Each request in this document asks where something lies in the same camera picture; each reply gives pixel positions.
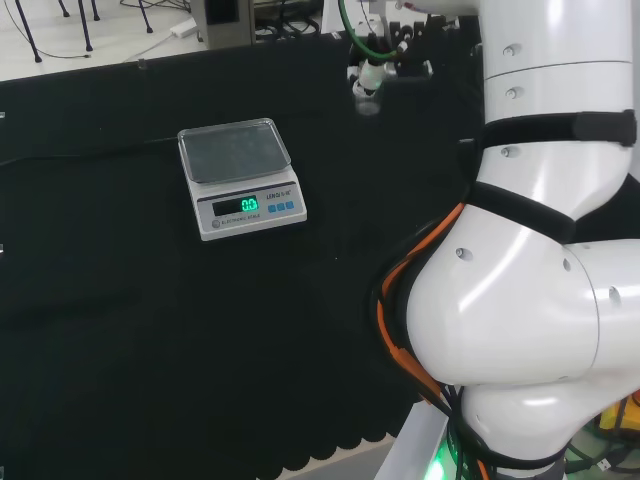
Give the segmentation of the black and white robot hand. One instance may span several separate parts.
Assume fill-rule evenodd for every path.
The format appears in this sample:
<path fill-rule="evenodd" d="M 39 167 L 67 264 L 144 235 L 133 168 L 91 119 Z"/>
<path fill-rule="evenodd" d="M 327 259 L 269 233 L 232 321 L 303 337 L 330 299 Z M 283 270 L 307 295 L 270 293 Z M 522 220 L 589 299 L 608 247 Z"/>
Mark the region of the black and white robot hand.
<path fill-rule="evenodd" d="M 359 21 L 354 33 L 371 52 L 382 55 L 396 54 L 390 59 L 373 58 L 357 45 L 349 51 L 347 81 L 357 102 L 372 102 L 387 80 L 403 77 L 433 75 L 433 62 L 429 59 L 430 27 L 435 17 L 427 14 L 413 24 L 384 19 Z"/>

